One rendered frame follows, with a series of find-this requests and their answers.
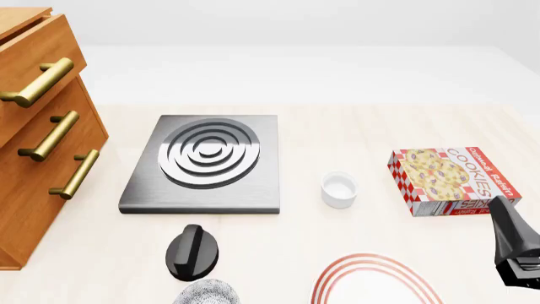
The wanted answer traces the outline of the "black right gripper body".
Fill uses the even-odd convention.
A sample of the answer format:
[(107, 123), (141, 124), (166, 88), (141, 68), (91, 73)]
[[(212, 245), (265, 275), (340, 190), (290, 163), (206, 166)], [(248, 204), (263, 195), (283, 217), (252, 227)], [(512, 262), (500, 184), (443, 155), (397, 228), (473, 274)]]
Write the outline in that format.
[(506, 286), (540, 290), (540, 250), (503, 258), (496, 269)]

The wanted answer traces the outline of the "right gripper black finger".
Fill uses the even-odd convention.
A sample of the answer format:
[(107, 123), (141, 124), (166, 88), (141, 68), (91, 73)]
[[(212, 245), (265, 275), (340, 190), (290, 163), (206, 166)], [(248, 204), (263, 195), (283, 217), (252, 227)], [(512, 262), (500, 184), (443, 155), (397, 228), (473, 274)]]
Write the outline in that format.
[(494, 226), (496, 263), (519, 258), (540, 260), (540, 235), (506, 197), (495, 197), (489, 204), (489, 212)]

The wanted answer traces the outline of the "white plate with red rings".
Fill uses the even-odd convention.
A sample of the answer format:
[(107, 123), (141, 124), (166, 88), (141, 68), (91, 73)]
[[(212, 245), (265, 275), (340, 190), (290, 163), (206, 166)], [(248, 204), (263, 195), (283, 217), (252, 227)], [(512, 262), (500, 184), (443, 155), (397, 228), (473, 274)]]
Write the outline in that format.
[(444, 304), (435, 289), (406, 264), (385, 255), (338, 258), (316, 278), (309, 304)]

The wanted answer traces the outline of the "grey patterned bowl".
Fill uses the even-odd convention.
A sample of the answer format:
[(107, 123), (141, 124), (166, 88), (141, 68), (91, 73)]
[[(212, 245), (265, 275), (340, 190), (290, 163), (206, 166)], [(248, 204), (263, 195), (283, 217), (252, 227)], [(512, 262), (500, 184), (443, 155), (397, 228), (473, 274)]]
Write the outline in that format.
[(241, 304), (231, 285), (216, 279), (197, 280), (188, 285), (173, 304)]

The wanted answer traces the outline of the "flat stove plate with rings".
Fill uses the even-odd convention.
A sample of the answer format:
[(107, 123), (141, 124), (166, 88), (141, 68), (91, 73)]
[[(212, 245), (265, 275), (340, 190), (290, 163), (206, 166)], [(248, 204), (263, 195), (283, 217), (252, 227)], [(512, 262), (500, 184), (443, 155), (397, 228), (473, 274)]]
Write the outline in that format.
[(160, 116), (123, 214), (278, 214), (278, 118)]

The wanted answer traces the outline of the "wooden cabinet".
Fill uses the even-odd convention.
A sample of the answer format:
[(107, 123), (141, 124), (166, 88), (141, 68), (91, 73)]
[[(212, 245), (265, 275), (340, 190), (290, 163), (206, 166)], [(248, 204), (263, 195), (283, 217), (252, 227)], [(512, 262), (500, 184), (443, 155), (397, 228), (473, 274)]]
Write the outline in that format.
[(67, 17), (0, 8), (0, 270), (28, 262), (108, 133)]

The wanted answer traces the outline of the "red-white cookie box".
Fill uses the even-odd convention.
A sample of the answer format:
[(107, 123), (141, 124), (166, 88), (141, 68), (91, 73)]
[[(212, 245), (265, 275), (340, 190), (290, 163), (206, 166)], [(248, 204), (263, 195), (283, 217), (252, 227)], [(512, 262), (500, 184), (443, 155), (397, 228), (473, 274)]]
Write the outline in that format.
[(495, 197), (522, 199), (478, 147), (397, 149), (387, 166), (414, 217), (488, 214)]

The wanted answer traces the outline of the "small white ramekin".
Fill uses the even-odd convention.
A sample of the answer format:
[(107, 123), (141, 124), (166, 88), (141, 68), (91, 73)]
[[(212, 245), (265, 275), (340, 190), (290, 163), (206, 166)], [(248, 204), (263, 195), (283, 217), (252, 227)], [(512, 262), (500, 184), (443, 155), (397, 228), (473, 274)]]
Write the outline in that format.
[(321, 198), (329, 207), (351, 207), (359, 190), (356, 180), (344, 171), (330, 171), (321, 179)]

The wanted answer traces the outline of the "round black stove knob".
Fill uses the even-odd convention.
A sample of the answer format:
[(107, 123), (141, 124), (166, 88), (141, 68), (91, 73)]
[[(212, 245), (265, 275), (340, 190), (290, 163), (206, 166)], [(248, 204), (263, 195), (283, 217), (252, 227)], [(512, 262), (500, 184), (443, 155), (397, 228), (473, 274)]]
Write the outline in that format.
[(165, 265), (177, 280), (191, 282), (212, 272), (219, 260), (218, 243), (200, 225), (187, 225), (168, 246)]

